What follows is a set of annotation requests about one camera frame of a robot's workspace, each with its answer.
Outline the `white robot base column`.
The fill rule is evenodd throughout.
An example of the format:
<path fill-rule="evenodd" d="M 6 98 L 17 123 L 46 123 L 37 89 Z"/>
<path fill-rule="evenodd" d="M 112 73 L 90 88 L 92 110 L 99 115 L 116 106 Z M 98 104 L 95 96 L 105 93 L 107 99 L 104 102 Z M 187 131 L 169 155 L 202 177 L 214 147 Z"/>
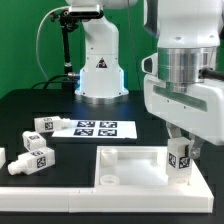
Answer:
<path fill-rule="evenodd" d="M 77 99 L 110 104 L 125 99 L 124 71 L 119 65 L 119 31 L 104 16 L 105 9 L 122 9 L 138 0 L 65 0 L 68 13 L 82 21 L 85 31 L 85 65 L 80 70 Z"/>

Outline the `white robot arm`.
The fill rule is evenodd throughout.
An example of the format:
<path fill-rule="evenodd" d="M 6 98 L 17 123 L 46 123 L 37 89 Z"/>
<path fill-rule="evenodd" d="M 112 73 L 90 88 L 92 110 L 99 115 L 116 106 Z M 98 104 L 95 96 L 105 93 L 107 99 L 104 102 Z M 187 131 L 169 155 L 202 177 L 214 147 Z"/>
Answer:
<path fill-rule="evenodd" d="M 189 133 L 185 153 L 224 145 L 224 74 L 216 70 L 224 0 L 144 0 L 144 26 L 158 39 L 142 61 L 147 111 L 166 121 L 171 139 Z"/>

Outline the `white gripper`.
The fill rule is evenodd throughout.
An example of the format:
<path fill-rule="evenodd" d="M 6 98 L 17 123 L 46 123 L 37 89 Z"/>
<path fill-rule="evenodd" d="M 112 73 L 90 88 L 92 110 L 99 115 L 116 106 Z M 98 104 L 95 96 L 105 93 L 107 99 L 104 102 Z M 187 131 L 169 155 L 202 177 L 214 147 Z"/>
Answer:
<path fill-rule="evenodd" d="M 171 139 L 180 138 L 181 129 L 193 134 L 191 159 L 200 157 L 204 140 L 224 145 L 224 82 L 205 79 L 189 85 L 186 93 L 176 93 L 167 90 L 162 80 L 146 75 L 144 102 L 149 113 L 167 121 Z"/>

